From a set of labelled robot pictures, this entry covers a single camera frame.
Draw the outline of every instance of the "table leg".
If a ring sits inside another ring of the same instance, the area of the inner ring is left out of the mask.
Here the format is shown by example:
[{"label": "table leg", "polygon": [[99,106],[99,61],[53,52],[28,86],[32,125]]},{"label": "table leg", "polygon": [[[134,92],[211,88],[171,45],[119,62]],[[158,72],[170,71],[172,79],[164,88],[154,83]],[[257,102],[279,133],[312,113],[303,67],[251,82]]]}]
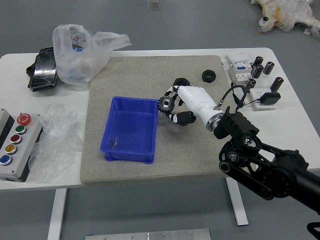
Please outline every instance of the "table leg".
[{"label": "table leg", "polygon": [[226,177],[225,180],[228,186],[236,224],[238,226],[249,225],[237,181],[231,177]]},{"label": "table leg", "polygon": [[64,217],[67,188],[55,190],[48,240],[59,240]]}]

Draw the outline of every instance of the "yellow button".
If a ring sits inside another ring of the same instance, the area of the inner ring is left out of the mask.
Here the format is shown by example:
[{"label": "yellow button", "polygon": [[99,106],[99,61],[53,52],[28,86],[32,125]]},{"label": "yellow button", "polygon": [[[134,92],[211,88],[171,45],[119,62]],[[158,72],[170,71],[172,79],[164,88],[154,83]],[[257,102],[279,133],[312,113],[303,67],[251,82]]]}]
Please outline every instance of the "yellow button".
[{"label": "yellow button", "polygon": [[17,146],[10,144],[5,147],[5,152],[7,154],[14,154],[17,151]]}]

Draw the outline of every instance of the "black capacitor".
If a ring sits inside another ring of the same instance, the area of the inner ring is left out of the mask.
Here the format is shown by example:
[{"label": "black capacitor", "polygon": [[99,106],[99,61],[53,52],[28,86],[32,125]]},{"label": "black capacitor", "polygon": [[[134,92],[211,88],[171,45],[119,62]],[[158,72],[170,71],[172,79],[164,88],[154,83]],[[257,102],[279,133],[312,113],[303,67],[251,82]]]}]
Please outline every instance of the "black capacitor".
[{"label": "black capacitor", "polygon": [[263,70],[264,70],[264,67],[262,65],[253,66],[251,71],[251,76],[254,79],[258,79]]},{"label": "black capacitor", "polygon": [[275,64],[272,61],[268,61],[263,69],[263,73],[269,75],[274,68]]},{"label": "black capacitor", "polygon": [[252,64],[252,66],[261,65],[264,58],[262,56],[257,56]]},{"label": "black capacitor", "polygon": [[282,77],[276,77],[274,82],[272,83],[270,90],[272,93],[278,92],[281,84],[284,82],[284,79]]},{"label": "black capacitor", "polygon": [[257,83],[256,80],[254,80],[252,78],[249,79],[248,83],[245,86],[245,89],[246,89],[247,93],[250,92],[249,91],[250,89],[253,89],[255,87],[256,83]]}]

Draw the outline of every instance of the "white plastic bag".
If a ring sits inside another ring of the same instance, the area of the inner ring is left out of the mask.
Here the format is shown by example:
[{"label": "white plastic bag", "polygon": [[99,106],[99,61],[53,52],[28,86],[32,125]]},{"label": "white plastic bag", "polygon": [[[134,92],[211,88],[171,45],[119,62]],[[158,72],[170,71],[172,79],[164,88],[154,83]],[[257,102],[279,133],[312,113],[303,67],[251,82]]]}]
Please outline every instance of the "white plastic bag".
[{"label": "white plastic bag", "polygon": [[312,2],[313,0],[251,0],[251,4],[262,7],[263,18],[259,21],[262,32],[266,33],[273,27],[287,32],[296,23],[300,23],[310,27],[305,30],[305,34],[320,38],[320,21],[313,17],[310,7]]},{"label": "white plastic bag", "polygon": [[112,51],[131,45],[126,34],[95,35],[76,24],[60,25],[52,35],[56,71],[67,84],[86,85],[104,67]]},{"label": "white plastic bag", "polygon": [[75,129],[77,118],[77,112],[66,112],[63,104],[49,105],[40,116],[43,133],[30,154],[29,182],[49,183],[77,167],[75,155],[83,148]]}]

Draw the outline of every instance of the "gray floor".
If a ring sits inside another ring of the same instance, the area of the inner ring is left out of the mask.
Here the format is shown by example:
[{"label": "gray floor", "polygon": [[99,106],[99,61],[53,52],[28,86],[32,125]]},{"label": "gray floor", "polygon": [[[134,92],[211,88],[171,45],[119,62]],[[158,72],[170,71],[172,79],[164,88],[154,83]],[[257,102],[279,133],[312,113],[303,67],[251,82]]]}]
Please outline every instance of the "gray floor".
[{"label": "gray floor", "polygon": [[[159,1],[161,11],[150,11],[147,0],[0,1],[0,57],[52,46],[55,27],[70,23],[127,34],[132,46],[123,50],[266,47],[320,134],[320,39],[304,35],[303,26],[258,34],[261,9],[249,0]],[[311,7],[320,19],[320,2]],[[221,240],[313,239],[306,225],[320,220],[315,212],[289,197],[265,201],[242,186],[240,192],[249,226],[236,226],[222,179],[69,189],[61,239],[196,228]],[[0,238],[46,239],[53,200],[53,190],[0,193]]]}]

